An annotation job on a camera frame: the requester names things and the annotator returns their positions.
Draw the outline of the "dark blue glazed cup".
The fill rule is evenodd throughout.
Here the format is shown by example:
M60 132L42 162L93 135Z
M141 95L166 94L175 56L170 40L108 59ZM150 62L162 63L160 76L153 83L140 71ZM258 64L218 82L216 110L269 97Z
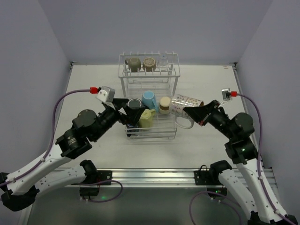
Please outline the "dark blue glazed cup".
M136 123L136 124L128 123L126 125L126 127L127 127L127 129L131 129L131 128L137 129L137 128L139 128L139 124L138 123Z

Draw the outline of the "dark grey mug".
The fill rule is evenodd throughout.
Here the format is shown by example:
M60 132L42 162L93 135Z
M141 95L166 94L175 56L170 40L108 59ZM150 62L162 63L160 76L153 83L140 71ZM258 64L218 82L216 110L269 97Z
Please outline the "dark grey mug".
M128 107L130 107L132 109L136 109L136 108L142 107L143 104L140 99L131 98L131 99L129 99L127 105L128 105Z

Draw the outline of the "light green mug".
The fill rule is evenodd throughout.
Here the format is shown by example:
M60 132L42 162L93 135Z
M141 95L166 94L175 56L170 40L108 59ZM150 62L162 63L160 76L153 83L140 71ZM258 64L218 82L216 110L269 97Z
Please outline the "light green mug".
M141 129L149 130L153 126L153 117L156 113L155 109L145 109L140 116L138 126Z

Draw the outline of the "light blue mug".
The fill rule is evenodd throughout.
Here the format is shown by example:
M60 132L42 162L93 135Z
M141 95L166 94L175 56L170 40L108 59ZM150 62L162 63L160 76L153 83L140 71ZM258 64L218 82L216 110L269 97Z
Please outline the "light blue mug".
M142 103L144 106L148 107L149 109L155 109L156 112L159 111L155 94L150 90L147 90L143 93Z

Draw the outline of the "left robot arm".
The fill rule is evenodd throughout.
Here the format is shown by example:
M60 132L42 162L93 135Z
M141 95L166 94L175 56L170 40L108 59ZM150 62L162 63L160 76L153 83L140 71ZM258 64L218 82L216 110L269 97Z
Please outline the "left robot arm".
M60 136L52 147L28 165L13 172L0 174L0 199L11 211L20 211L35 202L42 194L70 184L96 184L98 171L91 160L54 173L63 164L76 159L92 148L116 122L136 125L145 106L131 108L127 98L115 98L104 103L105 110L95 113L86 109L73 119L72 127Z

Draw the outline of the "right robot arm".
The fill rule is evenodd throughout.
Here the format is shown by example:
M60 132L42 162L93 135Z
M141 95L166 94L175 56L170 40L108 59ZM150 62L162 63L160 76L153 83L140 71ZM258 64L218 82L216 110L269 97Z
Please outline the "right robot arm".
M185 107L184 111L200 126L209 123L228 138L226 153L246 183L239 181L225 160L210 165L210 178L220 182L232 194L247 216L247 223L296 225L297 219L281 206L259 165L258 151L250 139L254 132L252 117L241 112L230 119L216 100L203 106Z

